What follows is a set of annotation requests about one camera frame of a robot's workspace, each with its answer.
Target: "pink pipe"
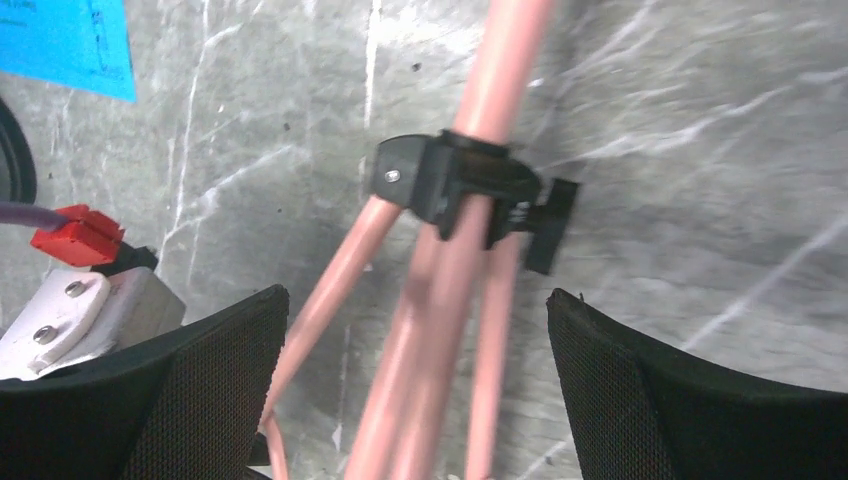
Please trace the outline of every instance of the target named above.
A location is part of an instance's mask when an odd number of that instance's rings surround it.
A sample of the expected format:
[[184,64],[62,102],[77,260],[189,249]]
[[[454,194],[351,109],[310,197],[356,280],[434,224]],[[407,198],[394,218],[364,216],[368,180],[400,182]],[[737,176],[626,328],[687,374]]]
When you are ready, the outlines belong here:
[[271,417],[264,423],[265,435],[268,439],[268,453],[271,457],[271,474],[274,480],[289,480],[286,468],[286,449],[283,445],[283,434],[277,425],[277,419]]
[[376,196],[372,195],[368,199],[362,213],[286,334],[286,345],[277,359],[277,366],[271,377],[271,387],[262,410],[262,423],[272,417],[277,398],[327,329],[344,299],[353,290],[365,265],[383,243],[401,212],[399,206]]
[[[553,0],[495,0],[454,122],[456,133],[506,144]],[[468,316],[469,297],[488,226],[491,200],[470,195],[451,241],[443,245],[430,291],[427,342],[399,442],[394,480],[432,478],[436,449]]]
[[346,480],[385,478],[425,333],[423,320],[427,294],[439,246],[436,228],[430,225],[422,227],[353,443],[345,470]]
[[487,255],[488,278],[483,287],[468,429],[467,480],[491,478],[521,237],[509,235]]

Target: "blue paper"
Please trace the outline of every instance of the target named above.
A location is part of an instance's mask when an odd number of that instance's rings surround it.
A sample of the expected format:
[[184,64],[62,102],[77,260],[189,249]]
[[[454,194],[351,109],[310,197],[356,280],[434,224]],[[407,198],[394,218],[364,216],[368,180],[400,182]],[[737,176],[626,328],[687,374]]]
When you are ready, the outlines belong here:
[[0,0],[0,70],[134,102],[122,0]]

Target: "silver rivet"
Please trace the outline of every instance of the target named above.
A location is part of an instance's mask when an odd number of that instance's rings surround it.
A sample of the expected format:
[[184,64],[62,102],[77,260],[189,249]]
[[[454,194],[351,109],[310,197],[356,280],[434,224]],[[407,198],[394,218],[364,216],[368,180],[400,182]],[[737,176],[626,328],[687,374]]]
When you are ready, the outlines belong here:
[[51,327],[50,325],[39,328],[35,334],[32,336],[32,339],[36,342],[45,345],[53,341],[56,338],[56,334],[59,333],[55,327]]
[[65,295],[71,298],[76,298],[82,295],[82,292],[84,292],[85,289],[85,284],[77,280],[76,282],[69,283],[68,286],[65,287]]
[[395,183],[400,180],[400,172],[397,170],[389,170],[386,172],[386,181],[389,183]]

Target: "black clamp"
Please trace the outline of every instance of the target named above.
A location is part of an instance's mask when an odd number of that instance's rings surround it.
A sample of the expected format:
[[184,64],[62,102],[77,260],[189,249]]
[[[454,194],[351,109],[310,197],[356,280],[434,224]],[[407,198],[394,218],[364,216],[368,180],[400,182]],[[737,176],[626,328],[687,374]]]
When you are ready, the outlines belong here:
[[443,130],[441,135],[403,135],[377,147],[372,192],[435,225],[442,240],[456,226],[467,194],[494,200],[486,249],[510,232],[533,234],[524,266],[550,274],[577,196],[578,184],[554,179],[547,202],[537,205],[542,180],[510,157],[509,149]]
[[106,277],[111,277],[112,275],[117,275],[136,267],[146,267],[150,270],[156,270],[157,265],[159,265],[159,259],[156,257],[156,252],[152,248],[136,248],[126,242],[121,242],[121,245],[118,247],[118,256],[115,257],[112,263],[95,265],[89,270]]

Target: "marble wall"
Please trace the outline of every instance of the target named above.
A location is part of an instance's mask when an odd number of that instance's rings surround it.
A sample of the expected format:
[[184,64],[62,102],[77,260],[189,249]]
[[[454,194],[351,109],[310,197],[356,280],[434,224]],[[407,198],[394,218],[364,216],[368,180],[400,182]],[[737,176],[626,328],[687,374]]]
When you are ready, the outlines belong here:
[[[202,318],[272,283],[302,304],[380,140],[448,126],[488,2],[127,2],[138,103],[0,76],[40,203],[86,202]],[[580,477],[546,336],[553,287],[720,364],[848,390],[848,7],[560,2],[514,135],[584,183],[556,275],[516,298],[501,479]],[[349,452],[416,222],[392,231],[280,404],[292,478]],[[2,228],[10,323],[57,265]],[[469,340],[439,478],[462,475]]]

